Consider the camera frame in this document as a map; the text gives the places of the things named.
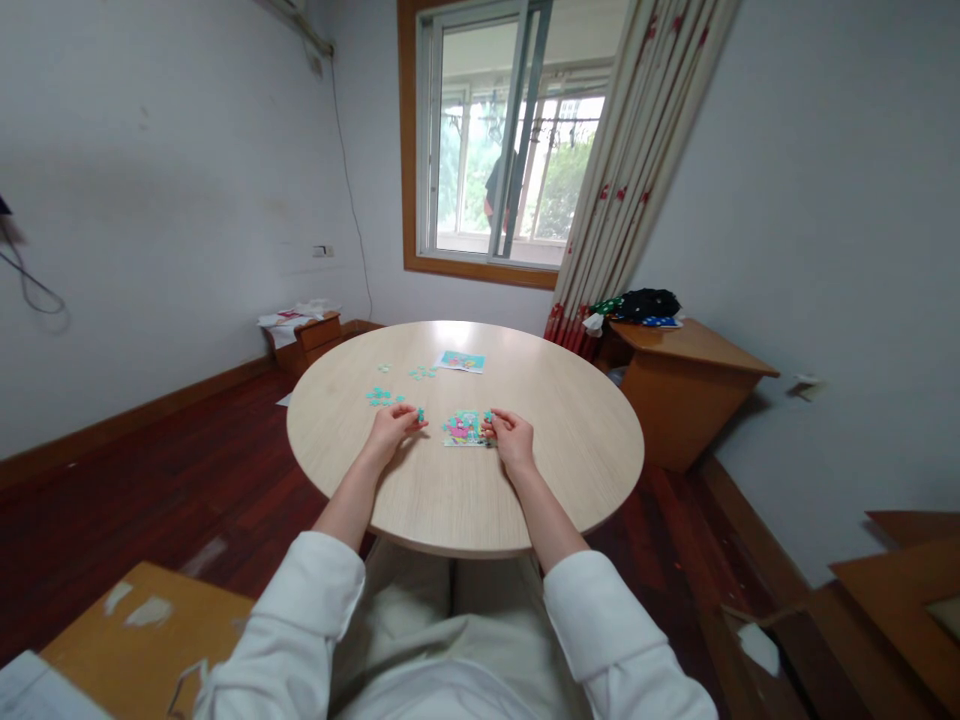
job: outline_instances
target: wall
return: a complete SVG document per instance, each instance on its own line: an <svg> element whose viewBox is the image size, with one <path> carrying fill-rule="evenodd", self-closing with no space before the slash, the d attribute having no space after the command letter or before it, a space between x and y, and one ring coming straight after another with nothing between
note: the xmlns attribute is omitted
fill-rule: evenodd
<svg viewBox="0 0 960 720"><path fill-rule="evenodd" d="M881 549L864 510L960 510L958 36L955 0L744 0L631 284L784 373L719 458L814 583Z"/></svg>
<svg viewBox="0 0 960 720"><path fill-rule="evenodd" d="M542 334L549 291L403 270L396 1L332 0L326 9L373 320L473 320Z"/></svg>
<svg viewBox="0 0 960 720"><path fill-rule="evenodd" d="M329 81L263 7L6 2L0 67L0 193L70 308L0 268L0 457L262 355L298 297L366 316Z"/></svg>

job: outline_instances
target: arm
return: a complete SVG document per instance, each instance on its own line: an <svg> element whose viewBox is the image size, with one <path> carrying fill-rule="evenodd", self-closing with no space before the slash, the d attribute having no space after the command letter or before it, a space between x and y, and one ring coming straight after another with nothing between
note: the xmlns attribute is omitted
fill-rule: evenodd
<svg viewBox="0 0 960 720"><path fill-rule="evenodd" d="M300 534L230 659L210 673L197 718L326 717L333 650L363 591L357 555L380 474L400 442L427 423L411 405L377 413L370 437L313 526Z"/></svg>
<svg viewBox="0 0 960 720"><path fill-rule="evenodd" d="M313 530L335 537L354 552L359 552L373 514L380 474L400 442L427 425L429 423L417 422L417 409L413 405L400 403L378 412L370 437L343 476Z"/></svg>
<svg viewBox="0 0 960 720"><path fill-rule="evenodd" d="M544 578L544 602L574 679L601 718L716 718L613 564L590 550L533 459L533 426L494 409L497 439Z"/></svg>

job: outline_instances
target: person's left hand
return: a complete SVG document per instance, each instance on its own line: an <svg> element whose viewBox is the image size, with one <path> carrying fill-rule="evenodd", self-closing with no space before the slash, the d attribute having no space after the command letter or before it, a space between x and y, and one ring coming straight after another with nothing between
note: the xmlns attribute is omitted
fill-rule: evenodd
<svg viewBox="0 0 960 720"><path fill-rule="evenodd" d="M361 455L367 455L385 467L405 437L429 424L417 422L417 408L408 403L385 407L374 418L373 429L370 430L370 437L367 438Z"/></svg>

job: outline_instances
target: window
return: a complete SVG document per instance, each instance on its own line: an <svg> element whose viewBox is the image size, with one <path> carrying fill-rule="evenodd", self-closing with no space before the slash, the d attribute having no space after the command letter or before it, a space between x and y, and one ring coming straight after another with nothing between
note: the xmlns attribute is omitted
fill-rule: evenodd
<svg viewBox="0 0 960 720"><path fill-rule="evenodd" d="M399 0L407 269L556 283L626 1L557 5Z"/></svg>

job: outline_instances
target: floor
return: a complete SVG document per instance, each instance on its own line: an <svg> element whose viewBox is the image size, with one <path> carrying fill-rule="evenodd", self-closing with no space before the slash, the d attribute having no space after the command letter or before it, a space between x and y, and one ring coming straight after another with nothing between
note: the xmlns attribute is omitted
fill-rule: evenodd
<svg viewBox="0 0 960 720"><path fill-rule="evenodd" d="M0 493L0 665L43 648L142 560L257 597L325 503L275 404L293 385L270 371ZM648 466L588 540L729 716L698 608L774 605L696 477Z"/></svg>

